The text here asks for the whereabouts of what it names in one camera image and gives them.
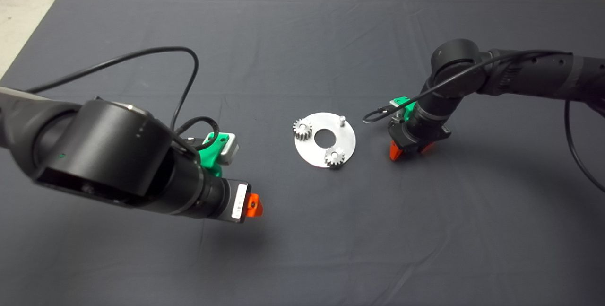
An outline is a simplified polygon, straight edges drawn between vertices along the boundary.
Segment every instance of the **spur gear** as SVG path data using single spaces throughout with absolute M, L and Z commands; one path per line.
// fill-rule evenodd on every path
M 326 149 L 324 161 L 330 168 L 337 168 L 344 163 L 344 151 L 342 148 L 329 147 Z
M 311 137 L 311 131 L 313 129 L 311 123 L 303 118 L 294 122 L 292 130 L 294 131 L 294 137 L 298 140 L 308 140 L 308 138 Z

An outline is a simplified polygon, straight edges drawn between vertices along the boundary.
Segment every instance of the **green mount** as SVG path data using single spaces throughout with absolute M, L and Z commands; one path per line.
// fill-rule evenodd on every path
M 204 144 L 206 144 L 208 140 L 213 136 L 214 132 L 210 132 L 206 136 Z M 211 174 L 216 177 L 221 177 L 223 175 L 223 169 L 216 162 L 216 159 L 218 159 L 218 156 L 221 154 L 221 151 L 223 151 L 225 144 L 227 144 L 227 140 L 229 140 L 229 134 L 220 132 L 218 133 L 216 141 L 212 143 L 212 145 L 198 151 L 201 166 L 203 166 L 206 170 L 208 170 Z
M 409 100 L 410 99 L 408 97 L 398 97 L 391 101 L 391 105 L 401 106 L 402 104 L 406 103 Z M 414 110 L 414 106 L 415 106 L 415 102 L 411 103 L 410 105 L 407 105 L 403 110 L 397 111 L 397 114 L 395 114 L 395 117 L 403 118 L 404 121 L 408 121 L 408 119 L 410 119 L 411 112 Z

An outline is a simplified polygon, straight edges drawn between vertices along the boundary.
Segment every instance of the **black cable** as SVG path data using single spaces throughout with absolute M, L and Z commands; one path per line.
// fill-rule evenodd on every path
M 523 56 L 523 55 L 528 55 L 528 54 L 543 54 L 543 55 L 550 55 L 550 54 L 570 54 L 570 52 L 562 52 L 562 51 L 558 51 L 558 50 L 525 50 L 525 51 L 517 51 L 517 52 L 510 52 L 508 54 L 504 54 L 501 56 L 496 56 L 495 58 L 491 58 L 489 60 L 485 60 L 483 62 L 480 62 L 478 64 L 475 64 L 467 69 L 465 69 L 464 71 L 461 71 L 455 75 L 452 75 L 451 77 L 449 77 L 448 79 L 444 80 L 443 82 L 441 82 L 440 84 L 433 86 L 432 88 L 420 93 L 419 95 L 411 98 L 410 100 L 406 101 L 405 103 L 399 105 L 399 106 L 392 106 L 392 105 L 386 105 L 383 107 L 379 107 L 376 110 L 369 112 L 369 114 L 366 114 L 365 116 L 363 116 L 363 122 L 364 123 L 373 123 L 373 122 L 377 122 L 383 118 L 386 118 L 387 116 L 394 114 L 395 112 L 401 110 L 402 108 L 405 108 L 407 105 L 410 105 L 412 103 L 415 103 L 416 101 L 419 101 L 422 97 L 425 97 L 429 94 L 431 94 L 432 92 L 435 92 L 436 90 L 439 90 L 439 88 L 442 88 L 443 86 L 449 84 L 450 82 L 453 82 L 454 80 L 457 80 L 458 78 L 462 77 L 463 75 L 466 75 L 467 73 L 470 73 L 472 71 L 475 71 L 477 69 L 481 69 L 486 65 L 490 65 L 493 64 L 494 62 L 498 62 L 501 60 L 508 60 L 511 58 L 518 58 L 519 56 Z M 379 114 L 378 117 L 376 118 L 371 118 L 371 116 L 375 115 L 375 114 Z
M 179 112 L 181 111 L 184 101 L 187 98 L 187 94 L 189 93 L 191 86 L 193 85 L 193 82 L 195 81 L 195 76 L 197 75 L 197 71 L 199 68 L 199 59 L 197 58 L 197 54 L 195 54 L 195 52 L 188 47 L 183 47 L 183 46 L 154 47 L 151 49 L 144 49 L 144 50 L 139 50 L 136 52 L 130 52 L 128 54 L 118 56 L 117 58 L 113 58 L 111 60 L 101 62 L 100 64 L 88 67 L 87 69 L 83 69 L 83 70 L 71 73 L 69 75 L 63 76 L 62 78 L 53 80 L 51 82 L 48 82 L 47 84 L 42 84 L 42 85 L 30 88 L 29 90 L 26 90 L 26 92 L 36 94 L 36 93 L 40 93 L 42 91 L 50 90 L 51 88 L 55 88 L 57 86 L 67 84 L 68 82 L 72 82 L 74 80 L 80 79 L 83 76 L 90 75 L 94 72 L 106 69 L 107 67 L 119 64 L 121 62 L 131 60 L 134 58 L 138 58 L 140 56 L 144 56 L 144 55 L 148 55 L 148 54 L 155 54 L 155 53 L 159 53 L 159 52 L 187 52 L 193 58 L 193 61 L 194 61 L 194 67 L 193 67 L 193 71 L 191 73 L 191 77 L 190 77 L 189 81 L 187 82 L 187 86 L 185 87 L 183 94 L 181 95 L 181 97 L 179 99 L 179 104 L 177 105 L 177 108 L 173 114 L 173 118 L 171 119 L 171 122 L 170 122 L 170 129 L 174 130 L 174 125 L 176 124 L 177 118 L 179 117 Z
M 208 142 L 205 142 L 201 146 L 195 147 L 195 149 L 198 151 L 201 149 L 206 149 L 209 146 L 211 146 L 214 142 L 216 142 L 216 139 L 218 138 L 218 133 L 220 132 L 220 130 L 218 128 L 218 123 L 215 122 L 214 119 L 212 119 L 210 117 L 205 117 L 205 116 L 191 118 L 190 120 L 186 121 L 183 125 L 181 125 L 181 127 L 179 127 L 178 129 L 176 129 L 174 131 L 174 133 L 176 133 L 177 135 L 180 136 L 183 132 L 187 131 L 187 129 L 192 127 L 195 123 L 199 123 L 199 122 L 208 123 L 210 125 L 210 127 L 212 127 L 213 134 L 212 134 L 212 138 L 210 138 L 208 140 Z
M 599 188 L 602 192 L 605 192 L 605 186 L 603 186 L 603 184 L 599 183 L 599 181 L 597 181 L 596 178 L 594 176 L 592 176 L 592 174 L 588 171 L 588 169 L 586 168 L 586 166 L 584 166 L 584 163 L 581 161 L 581 159 L 578 156 L 578 153 L 575 150 L 575 146 L 573 145 L 573 139 L 572 139 L 572 136 L 571 136 L 571 127 L 569 125 L 569 106 L 570 106 L 570 102 L 569 102 L 569 100 L 566 100 L 565 101 L 565 112 L 564 112 L 564 118 L 565 118 L 565 136 L 567 137 L 567 140 L 568 140 L 569 151 L 571 151 L 571 155 L 573 157 L 573 160 L 575 161 L 576 164 L 578 164 L 579 169 L 582 170 L 582 172 L 584 173 L 584 175 L 594 185 L 596 185 L 597 188 Z

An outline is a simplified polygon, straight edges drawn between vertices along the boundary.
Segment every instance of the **sticker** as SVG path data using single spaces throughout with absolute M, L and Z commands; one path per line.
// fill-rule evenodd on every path
M 233 203 L 233 212 L 231 218 L 239 219 L 242 217 L 242 211 L 244 210 L 244 200 L 246 199 L 246 191 L 248 191 L 248 184 L 240 184 L 237 187 L 237 193 L 235 194 L 235 202 Z

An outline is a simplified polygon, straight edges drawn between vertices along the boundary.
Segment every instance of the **metal plate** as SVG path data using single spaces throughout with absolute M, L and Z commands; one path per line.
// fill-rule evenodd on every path
M 345 121 L 344 126 L 341 127 L 340 116 L 329 112 L 317 112 L 317 114 L 311 114 L 305 118 L 311 122 L 313 129 L 308 140 L 294 138 L 294 144 L 301 157 L 312 166 L 327 168 L 328 165 L 324 162 L 327 148 L 317 145 L 315 134 L 320 130 L 330 130 L 337 140 L 333 147 L 341 148 L 344 151 L 344 162 L 348 161 L 355 151 L 355 131 L 351 125 Z

